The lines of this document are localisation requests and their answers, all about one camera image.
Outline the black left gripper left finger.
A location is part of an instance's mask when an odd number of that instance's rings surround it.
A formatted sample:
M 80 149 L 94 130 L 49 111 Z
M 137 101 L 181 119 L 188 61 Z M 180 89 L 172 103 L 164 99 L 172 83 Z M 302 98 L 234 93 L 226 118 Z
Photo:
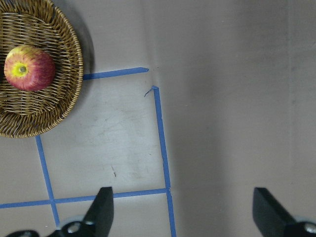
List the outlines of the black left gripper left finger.
M 114 198 L 111 187 L 99 190 L 81 221 L 65 224 L 53 233 L 54 237 L 107 237 L 114 219 Z

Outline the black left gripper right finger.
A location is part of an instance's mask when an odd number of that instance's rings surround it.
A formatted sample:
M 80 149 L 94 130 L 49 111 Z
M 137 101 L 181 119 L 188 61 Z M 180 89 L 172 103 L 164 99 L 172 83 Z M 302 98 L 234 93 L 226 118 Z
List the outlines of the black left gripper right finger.
M 264 237 L 314 237 L 316 223 L 296 220 L 267 188 L 253 191 L 252 217 Z

